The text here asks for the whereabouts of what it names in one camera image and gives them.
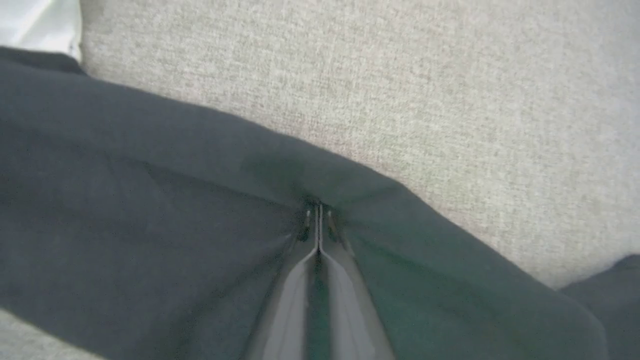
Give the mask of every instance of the gray fabric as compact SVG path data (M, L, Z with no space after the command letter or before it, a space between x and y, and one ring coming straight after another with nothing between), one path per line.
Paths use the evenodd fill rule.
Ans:
M640 251L640 3L83 1L89 73L400 180L546 284Z

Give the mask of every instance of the beige upholstery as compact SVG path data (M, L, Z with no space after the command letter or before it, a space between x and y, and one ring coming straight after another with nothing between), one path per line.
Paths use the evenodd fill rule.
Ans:
M640 252L636 0L82 6L91 75L365 163L546 284Z

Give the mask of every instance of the white fabric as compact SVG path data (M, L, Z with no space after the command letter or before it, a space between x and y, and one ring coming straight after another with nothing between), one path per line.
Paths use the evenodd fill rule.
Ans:
M0 45L81 60L78 0L0 0Z

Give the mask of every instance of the textured fabric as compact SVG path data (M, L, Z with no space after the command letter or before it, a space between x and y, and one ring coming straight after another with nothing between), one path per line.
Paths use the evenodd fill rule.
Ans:
M65 341L239 358L313 201L398 360L608 360L585 308L361 164L79 69L0 60L0 78L0 306Z
M640 251L636 0L86 0L91 75L406 184L562 286Z

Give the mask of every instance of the dark gray fabric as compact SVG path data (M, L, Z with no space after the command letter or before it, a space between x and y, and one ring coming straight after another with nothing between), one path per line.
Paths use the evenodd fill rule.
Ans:
M640 255L562 290L602 322L611 360L640 359Z
M110 359L238 358L300 209L321 201L399 359L607 359L591 313L401 184L60 58L3 54L0 304L46 331Z

